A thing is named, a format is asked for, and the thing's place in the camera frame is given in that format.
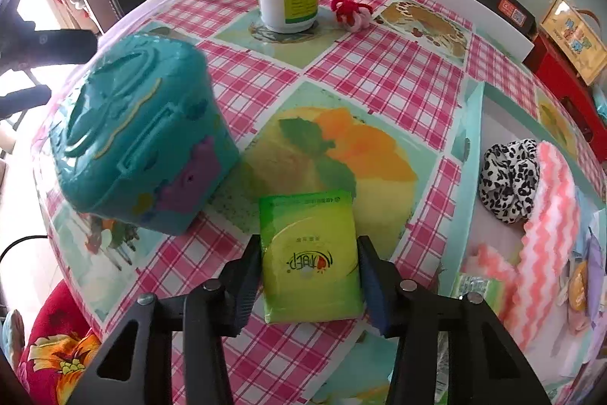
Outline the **pink white zigzag cloth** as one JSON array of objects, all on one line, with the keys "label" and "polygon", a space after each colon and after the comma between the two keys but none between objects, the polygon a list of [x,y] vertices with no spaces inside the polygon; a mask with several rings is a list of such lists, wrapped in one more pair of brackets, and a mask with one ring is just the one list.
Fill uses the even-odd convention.
[{"label": "pink white zigzag cloth", "polygon": [[559,288],[580,225],[575,183],[567,161],[551,143],[536,147],[539,182],[533,208],[523,225],[519,263],[482,243],[463,263],[464,273],[503,284],[499,318],[521,350],[543,327]]}]

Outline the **orange round soft item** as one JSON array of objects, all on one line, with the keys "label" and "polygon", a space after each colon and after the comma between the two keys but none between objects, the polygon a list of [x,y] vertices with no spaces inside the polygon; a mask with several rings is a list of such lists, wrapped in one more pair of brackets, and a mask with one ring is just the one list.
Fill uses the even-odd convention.
[{"label": "orange round soft item", "polygon": [[577,263],[570,274],[568,285],[569,306],[574,312],[587,310],[588,263]]}]

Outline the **purple baby wipes packet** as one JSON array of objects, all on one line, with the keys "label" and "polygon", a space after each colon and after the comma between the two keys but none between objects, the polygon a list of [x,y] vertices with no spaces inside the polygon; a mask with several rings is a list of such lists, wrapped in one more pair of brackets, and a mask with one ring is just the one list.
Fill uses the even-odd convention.
[{"label": "purple baby wipes packet", "polygon": [[587,257],[587,314],[593,323],[598,317],[604,280],[603,252],[598,238],[594,232],[588,230],[588,257]]}]

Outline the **leopard print scrunchie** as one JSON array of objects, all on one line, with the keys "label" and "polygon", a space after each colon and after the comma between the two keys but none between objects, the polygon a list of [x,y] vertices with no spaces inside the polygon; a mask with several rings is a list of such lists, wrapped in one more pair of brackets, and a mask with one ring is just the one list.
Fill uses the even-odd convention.
[{"label": "leopard print scrunchie", "polygon": [[484,153],[477,194],[483,206],[506,224],[525,221],[539,182],[538,143],[533,139],[495,144]]}]

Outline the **green yellow wipes packet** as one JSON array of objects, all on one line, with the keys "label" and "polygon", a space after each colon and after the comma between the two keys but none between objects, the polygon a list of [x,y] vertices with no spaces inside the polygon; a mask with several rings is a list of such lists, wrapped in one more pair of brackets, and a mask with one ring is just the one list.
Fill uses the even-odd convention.
[{"label": "green yellow wipes packet", "polygon": [[264,320],[320,323],[363,312],[351,193],[259,199]]}]

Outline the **green tissue pack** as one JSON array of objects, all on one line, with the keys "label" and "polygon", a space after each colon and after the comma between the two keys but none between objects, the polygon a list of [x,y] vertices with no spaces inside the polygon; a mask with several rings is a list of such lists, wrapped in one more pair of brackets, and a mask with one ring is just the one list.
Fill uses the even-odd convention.
[{"label": "green tissue pack", "polygon": [[502,282],[474,274],[458,273],[452,287],[451,297],[462,299],[468,293],[480,294],[496,315],[500,315],[502,312],[505,300],[505,288]]}]

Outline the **pink floral scrunchie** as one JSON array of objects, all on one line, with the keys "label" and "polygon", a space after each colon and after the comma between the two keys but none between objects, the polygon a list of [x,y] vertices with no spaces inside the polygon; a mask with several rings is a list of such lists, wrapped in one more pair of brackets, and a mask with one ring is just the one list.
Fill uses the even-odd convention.
[{"label": "pink floral scrunchie", "polygon": [[597,319],[596,319],[596,321],[594,321],[592,323],[591,320],[588,318],[587,311],[574,312],[574,310],[572,310],[569,306],[569,301],[568,301],[569,277],[570,277],[570,274],[572,273],[575,265],[577,263],[580,263],[581,261],[587,261],[587,259],[570,257],[566,264],[566,267],[564,268],[564,271],[562,272],[560,279],[559,279],[560,290],[559,290],[559,294],[557,297],[557,305],[566,307],[567,324],[568,324],[569,331],[572,334],[578,334],[580,332],[584,332],[586,329],[588,329],[588,327],[593,326],[597,321]]}]

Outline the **blue face mask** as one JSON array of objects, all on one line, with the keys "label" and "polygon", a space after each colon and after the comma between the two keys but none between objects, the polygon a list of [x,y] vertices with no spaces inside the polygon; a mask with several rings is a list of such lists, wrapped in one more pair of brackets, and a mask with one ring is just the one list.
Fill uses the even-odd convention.
[{"label": "blue face mask", "polygon": [[601,247],[605,248],[605,210],[599,209],[579,187],[575,189],[575,194],[579,209],[579,228],[573,251],[579,255],[585,253],[590,233],[594,234],[599,241],[599,244],[601,244]]}]

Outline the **red floral cushion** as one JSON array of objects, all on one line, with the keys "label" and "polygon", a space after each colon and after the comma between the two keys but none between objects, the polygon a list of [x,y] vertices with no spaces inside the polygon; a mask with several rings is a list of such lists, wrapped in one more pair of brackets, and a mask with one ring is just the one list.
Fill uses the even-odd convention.
[{"label": "red floral cushion", "polygon": [[33,324],[17,378],[33,403],[64,405],[100,346],[68,286],[59,282]]}]

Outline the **teal heart plastic box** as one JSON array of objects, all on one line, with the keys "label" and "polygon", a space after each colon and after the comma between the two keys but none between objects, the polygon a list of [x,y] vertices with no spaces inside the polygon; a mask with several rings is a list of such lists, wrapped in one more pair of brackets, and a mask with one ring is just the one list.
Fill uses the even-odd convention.
[{"label": "teal heart plastic box", "polygon": [[103,54],[49,139],[76,212],[172,235],[187,231],[240,157],[202,51],[148,34]]}]

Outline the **white teal tray box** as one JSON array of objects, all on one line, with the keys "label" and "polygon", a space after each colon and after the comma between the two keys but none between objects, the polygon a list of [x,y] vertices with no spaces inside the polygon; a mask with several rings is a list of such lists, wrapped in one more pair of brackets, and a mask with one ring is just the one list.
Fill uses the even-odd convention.
[{"label": "white teal tray box", "polygon": [[606,244],[604,203],[550,132],[491,84],[468,82],[452,150],[462,170],[439,292],[467,271],[499,281],[498,315],[542,384],[572,382],[598,333],[573,332],[561,280],[583,213],[585,235]]}]

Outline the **pink checkered tablecloth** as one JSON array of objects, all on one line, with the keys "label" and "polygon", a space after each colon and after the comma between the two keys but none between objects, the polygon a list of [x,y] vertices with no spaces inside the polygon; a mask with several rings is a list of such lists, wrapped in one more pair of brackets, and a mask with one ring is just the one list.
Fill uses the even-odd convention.
[{"label": "pink checkered tablecloth", "polygon": [[604,202],[597,157],[550,90],[485,31],[431,0],[354,0],[373,8],[350,33],[320,0],[308,34],[274,35],[258,0],[148,0],[100,40],[133,34],[202,51],[212,89],[244,158],[187,231],[169,235],[76,212],[62,194],[49,130],[88,66],[53,93],[33,142],[34,176],[63,282],[100,341],[144,292],[178,295],[240,251],[260,195],[355,190],[354,218],[382,256],[439,288],[461,164],[452,145],[469,81],[495,86],[537,119]]}]

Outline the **blue wipes pack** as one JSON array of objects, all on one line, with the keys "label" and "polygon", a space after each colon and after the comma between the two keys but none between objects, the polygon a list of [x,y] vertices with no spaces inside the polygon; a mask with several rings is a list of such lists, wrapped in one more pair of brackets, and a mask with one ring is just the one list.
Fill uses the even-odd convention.
[{"label": "blue wipes pack", "polygon": [[591,93],[593,94],[594,107],[597,114],[604,125],[607,125],[607,96],[601,89],[601,86],[595,84],[591,87]]}]

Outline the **red white yarn ornament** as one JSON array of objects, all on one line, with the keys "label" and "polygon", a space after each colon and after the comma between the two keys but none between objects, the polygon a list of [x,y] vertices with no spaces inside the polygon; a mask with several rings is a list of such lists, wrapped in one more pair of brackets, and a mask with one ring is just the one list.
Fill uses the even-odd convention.
[{"label": "red white yarn ornament", "polygon": [[337,22],[350,33],[366,30],[373,19],[373,8],[354,0],[332,0],[330,8]]}]

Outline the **wooden handled box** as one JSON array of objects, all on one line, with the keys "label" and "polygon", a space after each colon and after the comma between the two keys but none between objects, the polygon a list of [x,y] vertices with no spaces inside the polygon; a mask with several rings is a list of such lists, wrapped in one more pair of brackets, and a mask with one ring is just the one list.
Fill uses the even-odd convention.
[{"label": "wooden handled box", "polygon": [[606,45],[584,16],[601,27],[591,11],[577,9],[569,0],[554,0],[540,29],[559,46],[584,83],[592,85],[606,68]]}]

